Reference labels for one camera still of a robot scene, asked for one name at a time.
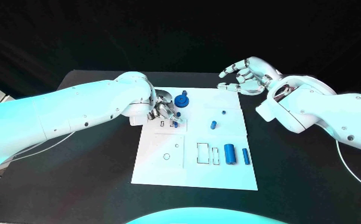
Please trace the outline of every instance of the black table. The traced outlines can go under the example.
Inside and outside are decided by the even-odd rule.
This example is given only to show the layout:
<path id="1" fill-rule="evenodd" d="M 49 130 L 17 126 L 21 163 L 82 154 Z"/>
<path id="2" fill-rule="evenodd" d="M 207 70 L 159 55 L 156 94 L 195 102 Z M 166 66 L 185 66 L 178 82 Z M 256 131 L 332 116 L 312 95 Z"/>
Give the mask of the black table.
<path id="1" fill-rule="evenodd" d="M 74 70 L 59 89 L 120 73 Z M 236 81 L 234 75 L 145 74 L 159 87 L 214 88 L 221 80 Z M 342 166 L 330 136 L 317 126 L 294 134 L 276 120 L 267 123 L 254 111 L 266 93 L 238 98 L 259 191 L 131 184 L 141 126 L 119 116 L 11 163 L 0 179 L 0 221 L 123 223 L 169 208 L 214 207 L 289 223 L 359 222 L 361 184 Z M 341 152 L 359 176 L 361 150 L 341 144 Z"/>

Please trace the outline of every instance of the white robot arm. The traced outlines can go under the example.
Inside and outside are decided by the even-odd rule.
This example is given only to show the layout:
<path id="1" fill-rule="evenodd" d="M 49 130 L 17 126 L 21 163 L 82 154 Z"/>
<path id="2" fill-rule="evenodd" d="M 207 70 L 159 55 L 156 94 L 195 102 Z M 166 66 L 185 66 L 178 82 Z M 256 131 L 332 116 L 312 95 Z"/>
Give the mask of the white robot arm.
<path id="1" fill-rule="evenodd" d="M 0 104 L 0 164 L 26 147 L 119 116 L 131 125 L 155 117 L 182 123 L 171 95 L 155 90 L 139 72 Z"/>
<path id="2" fill-rule="evenodd" d="M 276 118 L 294 133 L 316 124 L 339 142 L 361 149 L 361 94 L 336 95 L 317 79 L 282 75 L 257 57 L 227 67 L 220 77 L 236 70 L 240 84 L 220 83 L 217 87 L 244 95 L 257 95 L 267 89 L 267 99 L 256 107 L 267 122 Z"/>

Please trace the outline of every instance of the small blue cylinder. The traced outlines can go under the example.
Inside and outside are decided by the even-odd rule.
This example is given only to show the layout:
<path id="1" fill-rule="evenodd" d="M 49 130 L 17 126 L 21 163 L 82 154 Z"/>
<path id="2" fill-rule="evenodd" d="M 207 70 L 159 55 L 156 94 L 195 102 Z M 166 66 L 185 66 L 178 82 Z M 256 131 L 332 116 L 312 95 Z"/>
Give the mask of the small blue cylinder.
<path id="1" fill-rule="evenodd" d="M 233 165 L 237 163 L 236 161 L 236 153 L 234 153 L 234 146 L 233 144 L 224 145 L 224 154 L 225 154 L 225 163 Z"/>
<path id="2" fill-rule="evenodd" d="M 244 157 L 244 164 L 248 165 L 250 164 L 250 159 L 248 159 L 247 149 L 244 148 L 241 151 L 243 151 L 243 157 Z"/>
<path id="3" fill-rule="evenodd" d="M 210 129 L 214 129 L 214 128 L 215 128 L 215 124 L 217 124 L 217 122 L 213 121 L 213 122 L 211 122 L 211 125 L 210 125 Z"/>

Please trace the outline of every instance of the white mat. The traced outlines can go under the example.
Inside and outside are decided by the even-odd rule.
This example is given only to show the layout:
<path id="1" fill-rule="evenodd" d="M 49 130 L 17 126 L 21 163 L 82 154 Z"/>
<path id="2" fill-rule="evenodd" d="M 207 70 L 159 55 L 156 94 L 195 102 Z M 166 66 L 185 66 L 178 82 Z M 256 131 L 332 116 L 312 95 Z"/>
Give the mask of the white mat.
<path id="1" fill-rule="evenodd" d="M 208 88 L 156 89 L 165 90 L 172 98 L 187 90 L 188 106 L 174 107 L 187 123 L 174 128 L 169 120 L 154 119 L 142 126 L 132 184 L 257 190 L 237 93 Z M 197 163 L 197 143 L 208 143 L 208 164 Z M 224 144 L 234 145 L 234 165 L 225 164 Z M 217 159 L 211 148 L 218 149 L 218 165 L 213 164 Z M 248 151 L 250 165 L 244 164 L 243 148 Z M 207 155 L 204 145 L 200 152 Z"/>

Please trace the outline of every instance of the black curtain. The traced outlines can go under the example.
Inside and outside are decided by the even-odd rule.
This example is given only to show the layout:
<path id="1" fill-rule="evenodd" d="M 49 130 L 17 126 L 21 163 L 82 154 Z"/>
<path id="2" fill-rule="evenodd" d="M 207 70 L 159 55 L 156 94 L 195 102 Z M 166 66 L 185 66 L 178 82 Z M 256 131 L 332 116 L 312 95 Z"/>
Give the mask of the black curtain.
<path id="1" fill-rule="evenodd" d="M 54 91 L 73 69 L 217 73 L 259 56 L 361 92 L 359 2 L 0 0 L 0 90 Z"/>

